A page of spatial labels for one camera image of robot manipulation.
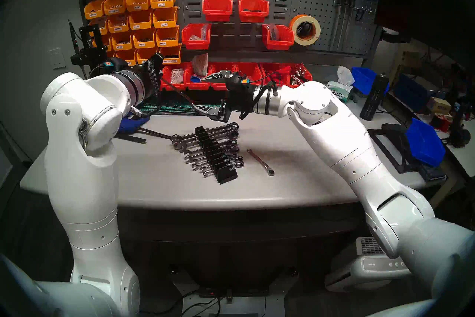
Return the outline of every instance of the blue storage bin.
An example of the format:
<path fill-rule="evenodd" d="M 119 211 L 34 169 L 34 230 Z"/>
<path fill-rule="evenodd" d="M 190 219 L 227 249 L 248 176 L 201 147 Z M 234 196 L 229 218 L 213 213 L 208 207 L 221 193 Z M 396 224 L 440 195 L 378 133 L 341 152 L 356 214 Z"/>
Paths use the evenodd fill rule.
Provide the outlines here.
<path fill-rule="evenodd" d="M 431 166 L 440 165 L 444 159 L 445 147 L 432 126 L 412 118 L 406 137 L 415 158 Z"/>
<path fill-rule="evenodd" d="M 355 79 L 353 86 L 358 88 L 361 93 L 364 95 L 369 95 L 371 92 L 371 87 L 373 86 L 374 78 L 376 78 L 376 73 L 371 69 L 366 67 L 352 67 L 351 74 Z M 389 90 L 389 83 L 384 91 L 384 94 Z"/>

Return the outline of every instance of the cardboard box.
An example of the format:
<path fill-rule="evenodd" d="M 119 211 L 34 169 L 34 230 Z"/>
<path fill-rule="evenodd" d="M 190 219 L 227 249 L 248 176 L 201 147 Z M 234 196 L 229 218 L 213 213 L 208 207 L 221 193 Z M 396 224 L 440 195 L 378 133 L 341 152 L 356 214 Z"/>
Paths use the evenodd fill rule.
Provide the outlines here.
<path fill-rule="evenodd" d="M 452 106 L 446 100 L 430 97 L 429 102 L 427 102 L 427 108 L 434 113 L 443 113 L 447 115 L 450 112 Z"/>
<path fill-rule="evenodd" d="M 344 85 L 338 82 L 328 82 L 327 87 L 345 104 L 346 101 L 348 101 L 348 96 L 350 95 L 351 90 L 353 89 L 352 85 Z"/>

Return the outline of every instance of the combination wrench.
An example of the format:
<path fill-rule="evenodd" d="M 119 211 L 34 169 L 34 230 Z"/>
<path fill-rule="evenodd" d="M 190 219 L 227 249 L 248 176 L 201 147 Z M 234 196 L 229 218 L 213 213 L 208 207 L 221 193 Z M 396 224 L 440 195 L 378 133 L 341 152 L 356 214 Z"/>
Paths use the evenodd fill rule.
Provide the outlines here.
<path fill-rule="evenodd" d="M 252 157 L 254 157 L 262 166 L 264 166 L 266 168 L 267 173 L 269 174 L 269 176 L 274 176 L 274 174 L 275 174 L 274 170 L 271 169 L 270 166 L 267 163 L 262 161 L 258 155 L 256 155 L 254 152 L 252 152 L 252 149 L 248 149 L 248 153 Z"/>

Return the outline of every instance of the gray table top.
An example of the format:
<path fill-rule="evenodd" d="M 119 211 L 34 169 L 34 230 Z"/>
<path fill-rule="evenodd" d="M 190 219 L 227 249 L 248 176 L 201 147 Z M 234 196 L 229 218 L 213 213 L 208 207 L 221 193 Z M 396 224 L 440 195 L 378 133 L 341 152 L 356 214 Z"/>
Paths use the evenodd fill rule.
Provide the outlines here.
<path fill-rule="evenodd" d="M 359 115 L 364 100 L 349 102 Z M 244 168 L 238 178 L 219 185 L 214 176 L 203 178 L 185 164 L 183 155 L 170 141 L 144 134 L 147 144 L 114 139 L 119 177 L 118 202 L 131 207 L 181 210 L 265 209 L 322 206 L 350 203 L 357 198 L 346 182 L 312 151 L 288 118 L 250 114 L 239 120 L 238 144 Z M 386 113 L 375 114 L 366 128 L 379 129 L 383 123 L 398 123 Z M 202 116 L 153 116 L 144 127 L 164 134 L 188 134 L 196 126 L 214 127 L 220 123 Z M 251 148 L 276 172 L 265 169 L 247 152 Z M 375 145 L 381 161 L 401 183 L 420 189 L 426 184 L 418 173 L 398 174 Z M 23 189 L 47 194 L 44 152 L 35 160 L 20 183 Z"/>

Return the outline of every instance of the tissue box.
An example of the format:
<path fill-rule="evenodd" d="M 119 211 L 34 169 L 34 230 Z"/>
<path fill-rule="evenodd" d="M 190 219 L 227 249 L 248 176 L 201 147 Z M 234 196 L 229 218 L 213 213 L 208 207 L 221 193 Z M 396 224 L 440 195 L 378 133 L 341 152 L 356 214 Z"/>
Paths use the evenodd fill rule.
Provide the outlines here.
<path fill-rule="evenodd" d="M 348 96 L 350 95 L 351 90 L 353 89 L 352 85 L 344 85 L 338 82 L 328 82 L 327 87 L 345 104 L 346 101 L 348 101 Z"/>

